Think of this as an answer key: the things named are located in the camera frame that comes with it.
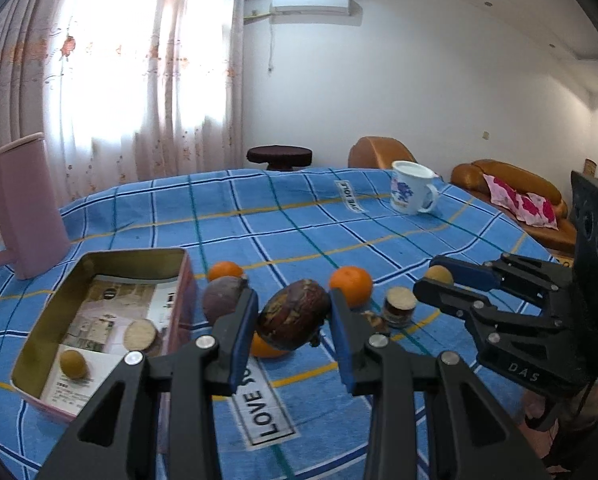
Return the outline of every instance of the white wall-mounted air conditioner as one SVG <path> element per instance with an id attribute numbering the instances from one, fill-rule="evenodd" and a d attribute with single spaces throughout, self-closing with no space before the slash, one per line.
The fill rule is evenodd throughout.
<path id="1" fill-rule="evenodd" d="M 350 15 L 350 0 L 272 0 L 274 14 L 346 14 Z"/>

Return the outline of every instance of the dark brown round stool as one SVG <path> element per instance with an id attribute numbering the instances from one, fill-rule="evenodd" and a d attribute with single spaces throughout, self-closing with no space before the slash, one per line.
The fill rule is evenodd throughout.
<path id="1" fill-rule="evenodd" d="M 313 162 L 313 152 L 297 146 L 256 146 L 246 154 L 250 162 L 268 163 L 270 171 L 292 171 L 293 168 L 305 168 Z"/>

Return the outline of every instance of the blue plaid tablecloth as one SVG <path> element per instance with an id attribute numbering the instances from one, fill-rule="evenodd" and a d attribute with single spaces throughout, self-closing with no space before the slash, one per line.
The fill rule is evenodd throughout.
<path id="1" fill-rule="evenodd" d="M 199 296 L 209 266 L 232 260 L 246 270 L 260 308 L 295 280 L 312 278 L 327 287 L 337 267 L 362 266 L 375 283 L 375 310 L 389 287 L 412 287 L 437 254 L 477 263 L 503 251 L 550 258 L 492 206 L 441 180 L 436 184 L 441 198 L 435 211 L 410 217 L 391 209 L 389 172 L 355 169 L 193 174 L 114 187 L 64 207 L 73 243 L 61 263 L 23 281 L 0 267 L 1 459 L 16 478 L 30 480 L 65 429 L 12 391 L 10 370 L 49 295 L 88 251 L 184 247 Z M 538 312 L 501 291 L 490 298 L 501 309 Z M 412 352 L 459 352 L 509 413 L 519 409 L 520 388 L 476 364 L 463 322 L 426 304 L 417 305 L 413 320 L 393 339 Z M 209 332 L 198 307 L 191 330 L 193 336 Z M 251 358 L 251 380 L 231 399 L 215 400 L 226 480 L 362 478 L 370 405 L 346 394 L 327 325 L 321 336 L 319 348 L 304 346 L 275 360 Z M 427 478 L 421 396 L 416 406 L 419 476 Z M 156 467 L 164 478 L 162 458 Z"/>

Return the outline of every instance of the sheer curtain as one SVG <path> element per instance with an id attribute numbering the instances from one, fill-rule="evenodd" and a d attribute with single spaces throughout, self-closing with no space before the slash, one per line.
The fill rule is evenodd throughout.
<path id="1" fill-rule="evenodd" d="M 44 131 L 58 204 L 242 166 L 244 0 L 11 0 L 0 146 Z"/>

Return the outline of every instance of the pink plastic pitcher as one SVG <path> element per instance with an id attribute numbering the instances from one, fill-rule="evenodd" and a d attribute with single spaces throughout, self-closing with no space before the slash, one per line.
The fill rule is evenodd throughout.
<path id="1" fill-rule="evenodd" d="M 0 231 L 6 246 L 0 266 L 12 264 L 20 280 L 46 272 L 70 247 L 43 140 L 44 134 L 33 134 L 0 148 Z"/>

